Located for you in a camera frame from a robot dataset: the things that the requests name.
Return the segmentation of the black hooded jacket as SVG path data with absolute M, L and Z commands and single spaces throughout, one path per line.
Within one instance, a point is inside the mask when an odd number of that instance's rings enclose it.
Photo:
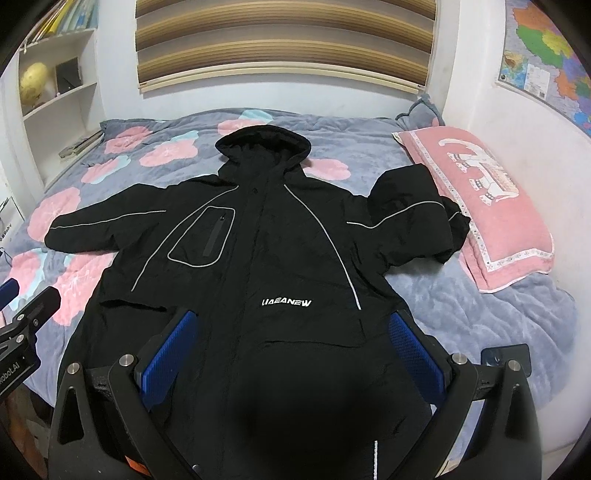
M 386 276 L 447 262 L 469 219 L 422 165 L 361 196 L 305 175 L 311 143 L 286 129 L 216 147 L 217 174 L 136 184 L 52 222 L 49 249 L 114 254 L 64 361 L 110 365 L 190 310 L 168 433 L 205 478 L 388 477 L 431 409 L 391 343 L 407 303 Z

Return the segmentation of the black phone on bed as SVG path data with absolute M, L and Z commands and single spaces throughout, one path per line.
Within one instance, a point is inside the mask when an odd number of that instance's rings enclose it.
M 489 347 L 481 351 L 481 364 L 503 366 L 510 361 L 520 364 L 527 376 L 531 374 L 531 355 L 527 344 Z

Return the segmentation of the grey floral bed blanket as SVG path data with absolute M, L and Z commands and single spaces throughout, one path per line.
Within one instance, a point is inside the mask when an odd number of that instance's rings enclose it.
M 311 141 L 304 173 L 366 195 L 385 171 L 409 158 L 394 141 L 401 125 L 391 119 L 299 115 L 263 110 L 218 110 L 177 120 L 108 120 L 102 141 L 62 176 L 1 253 L 1 276 L 20 286 L 4 311 L 11 319 L 48 286 L 62 304 L 38 333 L 40 368 L 27 387 L 45 402 L 56 398 L 56 376 L 70 336 L 102 271 L 106 256 L 72 256 L 45 248 L 55 217 L 102 201 L 136 183 L 164 187 L 221 167 L 215 144 L 221 136 L 257 124 L 273 124 Z M 443 266 L 415 261 L 394 270 L 389 283 L 409 304 L 424 332 L 446 349 L 478 359 L 488 347 L 525 343 L 529 379 L 538 407 L 566 385 L 577 332 L 574 299 L 544 274 L 534 273 L 496 293 L 483 293 L 460 257 Z

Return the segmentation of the white bookshelf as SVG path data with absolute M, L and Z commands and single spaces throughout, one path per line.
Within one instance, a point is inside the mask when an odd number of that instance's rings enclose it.
M 99 141 L 105 114 L 98 84 L 97 27 L 25 44 L 59 1 L 1 4 L 1 194 L 30 213 L 47 190 Z M 59 94 L 55 67 L 77 58 L 82 85 Z M 49 69 L 34 106 L 21 104 L 19 83 L 33 63 Z

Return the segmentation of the pink pillow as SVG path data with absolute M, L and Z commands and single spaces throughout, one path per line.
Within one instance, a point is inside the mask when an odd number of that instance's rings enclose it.
M 496 293 L 554 266 L 552 235 L 526 191 L 472 133 L 436 126 L 393 134 L 430 170 L 440 193 L 471 218 L 460 259 L 483 293 Z

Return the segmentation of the yellow globe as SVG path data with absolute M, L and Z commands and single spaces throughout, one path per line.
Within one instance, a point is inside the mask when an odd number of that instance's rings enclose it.
M 31 64 L 21 75 L 19 95 L 21 104 L 34 106 L 42 96 L 49 78 L 49 69 L 42 62 Z

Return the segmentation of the dark box on shelf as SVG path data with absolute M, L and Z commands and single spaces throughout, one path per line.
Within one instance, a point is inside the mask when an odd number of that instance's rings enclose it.
M 64 94 L 82 85 L 82 78 L 77 58 L 72 58 L 55 67 L 57 92 Z

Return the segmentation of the books on top shelf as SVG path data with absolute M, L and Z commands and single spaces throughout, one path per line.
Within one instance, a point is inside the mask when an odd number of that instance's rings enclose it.
M 25 39 L 26 45 L 98 26 L 98 6 L 95 0 L 62 0 L 33 27 Z

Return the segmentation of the striped window blind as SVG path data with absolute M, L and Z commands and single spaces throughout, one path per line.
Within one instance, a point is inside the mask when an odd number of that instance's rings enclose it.
M 141 92 L 240 75 L 312 75 L 417 93 L 433 1 L 139 1 Z

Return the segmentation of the grey pillow by wall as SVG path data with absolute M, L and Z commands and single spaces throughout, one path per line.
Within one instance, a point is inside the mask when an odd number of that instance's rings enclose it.
M 409 110 L 399 114 L 394 121 L 407 131 L 446 125 L 441 112 L 428 94 L 419 95 Z

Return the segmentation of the colourful wall map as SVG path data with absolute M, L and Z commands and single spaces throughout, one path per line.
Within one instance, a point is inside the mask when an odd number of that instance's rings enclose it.
M 590 76 L 567 39 L 531 1 L 507 1 L 498 81 L 590 133 Z

